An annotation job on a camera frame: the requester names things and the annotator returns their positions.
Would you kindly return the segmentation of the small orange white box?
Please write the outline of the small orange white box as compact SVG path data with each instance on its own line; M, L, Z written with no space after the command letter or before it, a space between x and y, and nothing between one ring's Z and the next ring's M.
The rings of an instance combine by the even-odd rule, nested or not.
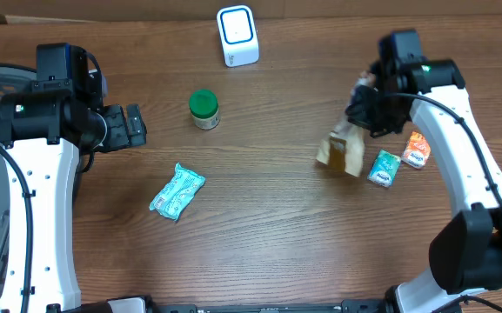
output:
M431 147L425 137L421 133L413 131L401 159L413 168L421 169L426 165L430 154Z

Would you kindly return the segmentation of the beige brown snack pouch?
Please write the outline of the beige brown snack pouch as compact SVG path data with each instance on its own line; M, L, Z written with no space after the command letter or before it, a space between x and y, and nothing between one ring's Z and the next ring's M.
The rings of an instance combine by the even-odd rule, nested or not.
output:
M349 122L345 112L351 106L352 98L360 87L372 87L375 76L370 72L362 72L350 93L350 99L331 132L319 145L316 159L332 170L359 177L363 169L365 155L364 129Z

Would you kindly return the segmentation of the small teal white box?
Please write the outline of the small teal white box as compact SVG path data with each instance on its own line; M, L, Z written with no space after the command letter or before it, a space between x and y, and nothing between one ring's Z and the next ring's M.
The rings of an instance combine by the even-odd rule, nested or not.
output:
M385 150L381 150L369 172L367 179L380 186L389 188L401 164L401 158Z

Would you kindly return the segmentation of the teal snack packet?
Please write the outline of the teal snack packet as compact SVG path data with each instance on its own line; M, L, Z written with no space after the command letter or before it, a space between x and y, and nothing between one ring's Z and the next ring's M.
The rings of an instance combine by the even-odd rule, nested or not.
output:
M172 179L153 198L149 210L177 221L197 192L204 186L205 181L204 176L177 163Z

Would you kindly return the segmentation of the green capped bottle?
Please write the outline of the green capped bottle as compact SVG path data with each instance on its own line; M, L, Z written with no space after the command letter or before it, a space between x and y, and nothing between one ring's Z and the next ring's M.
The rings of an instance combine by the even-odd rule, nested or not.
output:
M202 130L215 128L220 121L218 99L210 90L197 90L189 99L194 124Z

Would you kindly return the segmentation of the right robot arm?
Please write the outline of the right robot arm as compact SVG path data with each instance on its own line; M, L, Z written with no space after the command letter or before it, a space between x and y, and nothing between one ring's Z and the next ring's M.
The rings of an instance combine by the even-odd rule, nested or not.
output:
M452 218L432 240L429 266L391 287L379 300L345 300L345 312L458 312L463 303L502 289L502 171L471 111L457 65L425 57L418 33L383 37L371 66L370 87L360 86L346 113L372 137L399 133L414 123L432 148L448 190Z

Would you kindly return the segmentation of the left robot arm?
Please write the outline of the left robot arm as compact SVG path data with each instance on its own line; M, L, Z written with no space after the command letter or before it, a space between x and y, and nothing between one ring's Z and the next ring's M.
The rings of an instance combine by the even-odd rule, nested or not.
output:
M68 43L37 46L30 90L0 101L0 144L10 190L2 312L150 312L146 296L84 304L72 253L76 180L82 156L145 144L137 105L103 103L106 84L93 55Z

